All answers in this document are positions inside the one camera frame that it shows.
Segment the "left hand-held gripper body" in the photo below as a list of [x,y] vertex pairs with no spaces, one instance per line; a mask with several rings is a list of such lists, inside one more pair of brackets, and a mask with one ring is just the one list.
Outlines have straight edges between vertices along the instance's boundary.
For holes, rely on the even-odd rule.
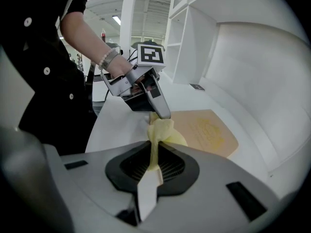
[[138,49],[133,52],[129,60],[132,69],[124,76],[107,79],[107,74],[101,74],[112,96],[121,97],[124,102],[135,112],[155,112],[147,100],[141,87],[141,82],[146,73],[153,73],[160,79],[160,71],[166,66],[164,49],[160,46],[138,44]]

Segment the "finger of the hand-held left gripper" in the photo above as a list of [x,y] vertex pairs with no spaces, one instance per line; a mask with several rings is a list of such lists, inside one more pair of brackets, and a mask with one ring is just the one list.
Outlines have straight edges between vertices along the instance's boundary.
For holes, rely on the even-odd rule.
[[171,111],[153,73],[146,73],[141,82],[141,87],[146,94],[147,100],[153,110],[161,119],[170,119]]

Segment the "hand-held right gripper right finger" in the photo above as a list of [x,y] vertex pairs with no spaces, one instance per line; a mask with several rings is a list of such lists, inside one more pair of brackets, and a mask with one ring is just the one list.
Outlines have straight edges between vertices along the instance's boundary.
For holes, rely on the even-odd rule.
[[170,147],[194,158],[200,168],[196,182],[182,195],[160,197],[154,210],[139,225],[147,233],[228,233],[249,224],[249,219],[226,187],[240,182],[269,210],[279,198],[262,181],[228,160],[178,144]]

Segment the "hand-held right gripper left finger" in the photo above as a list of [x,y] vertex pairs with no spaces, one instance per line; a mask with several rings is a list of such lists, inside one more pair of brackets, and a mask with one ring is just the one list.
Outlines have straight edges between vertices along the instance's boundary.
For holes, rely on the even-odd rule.
[[131,193],[117,190],[105,174],[114,157],[140,145],[138,141],[109,150],[59,156],[45,144],[49,168],[60,196],[69,210],[74,233],[153,233],[116,217],[133,201]]

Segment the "yellow cloth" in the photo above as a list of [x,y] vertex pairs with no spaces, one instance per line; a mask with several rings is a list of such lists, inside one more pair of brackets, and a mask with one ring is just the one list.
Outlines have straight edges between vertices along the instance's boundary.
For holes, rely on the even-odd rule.
[[174,129],[172,119],[160,119],[155,113],[150,113],[149,119],[147,135],[151,142],[150,163],[137,186],[138,211],[141,221],[144,221],[156,207],[157,188],[164,183],[162,171],[158,164],[159,142],[187,145],[182,134]]

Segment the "brown notebook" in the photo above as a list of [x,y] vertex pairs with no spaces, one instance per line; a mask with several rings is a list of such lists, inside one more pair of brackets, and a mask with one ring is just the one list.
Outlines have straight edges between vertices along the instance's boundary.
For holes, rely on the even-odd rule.
[[231,130],[211,110],[172,112],[174,128],[191,148],[229,157],[239,143]]

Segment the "person's left forearm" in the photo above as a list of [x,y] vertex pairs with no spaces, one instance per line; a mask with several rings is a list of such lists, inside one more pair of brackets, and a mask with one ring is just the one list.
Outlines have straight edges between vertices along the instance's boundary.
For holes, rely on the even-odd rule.
[[102,58],[112,50],[85,23],[81,12],[65,15],[60,23],[60,31],[69,45],[98,65],[101,64]]

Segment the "person's left hand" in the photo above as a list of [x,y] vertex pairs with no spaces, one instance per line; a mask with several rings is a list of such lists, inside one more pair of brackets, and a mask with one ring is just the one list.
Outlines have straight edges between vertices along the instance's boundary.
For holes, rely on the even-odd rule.
[[109,64],[106,71],[113,78],[126,75],[132,69],[132,64],[121,55],[117,55]]

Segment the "grey watch band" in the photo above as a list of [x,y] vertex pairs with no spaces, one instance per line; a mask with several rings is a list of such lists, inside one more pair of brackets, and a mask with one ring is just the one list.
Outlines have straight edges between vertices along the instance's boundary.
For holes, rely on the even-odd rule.
[[115,50],[112,49],[111,51],[109,51],[107,53],[107,55],[105,55],[102,60],[101,60],[101,64],[100,67],[101,69],[107,70],[107,68],[110,66],[111,62],[114,60],[115,57],[117,57],[119,55],[119,53]]

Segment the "white desk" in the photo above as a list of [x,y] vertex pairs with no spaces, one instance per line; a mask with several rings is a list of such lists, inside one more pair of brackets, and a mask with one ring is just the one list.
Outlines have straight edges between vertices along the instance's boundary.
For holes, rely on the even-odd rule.
[[[172,111],[211,109],[231,130],[238,148],[229,159],[273,188],[289,185],[299,176],[293,164],[283,163],[269,170],[258,146],[234,116],[207,92],[189,85],[172,83],[164,72],[160,87]],[[96,152],[142,141],[147,138],[147,113],[133,112],[119,97],[109,95],[93,127],[86,151]]]

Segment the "white shelf unit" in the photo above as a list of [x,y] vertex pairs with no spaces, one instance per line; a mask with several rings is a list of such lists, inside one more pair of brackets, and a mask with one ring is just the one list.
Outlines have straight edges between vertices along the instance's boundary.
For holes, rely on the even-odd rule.
[[166,34],[166,75],[173,83],[199,83],[212,55],[217,21],[191,5],[171,0]]

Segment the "person in black shirt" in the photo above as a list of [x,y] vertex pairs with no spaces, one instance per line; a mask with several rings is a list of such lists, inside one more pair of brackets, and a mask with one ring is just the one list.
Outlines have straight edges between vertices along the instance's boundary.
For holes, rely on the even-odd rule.
[[0,0],[0,44],[33,89],[19,127],[60,155],[83,153],[96,121],[85,78],[70,60],[56,23],[87,0]]

